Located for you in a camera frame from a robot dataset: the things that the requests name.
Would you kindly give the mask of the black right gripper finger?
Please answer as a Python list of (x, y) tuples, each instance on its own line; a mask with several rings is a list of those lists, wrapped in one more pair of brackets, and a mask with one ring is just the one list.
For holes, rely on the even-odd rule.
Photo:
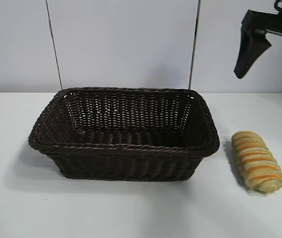
[(243, 78), (254, 62), (272, 45), (266, 38), (266, 31), (241, 27), (240, 49), (234, 73), (237, 78)]

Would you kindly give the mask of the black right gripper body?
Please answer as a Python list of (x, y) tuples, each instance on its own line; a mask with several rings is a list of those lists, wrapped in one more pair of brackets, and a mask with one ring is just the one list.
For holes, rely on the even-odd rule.
[(243, 30), (253, 34), (282, 36), (282, 19), (277, 14), (248, 10), (241, 24)]

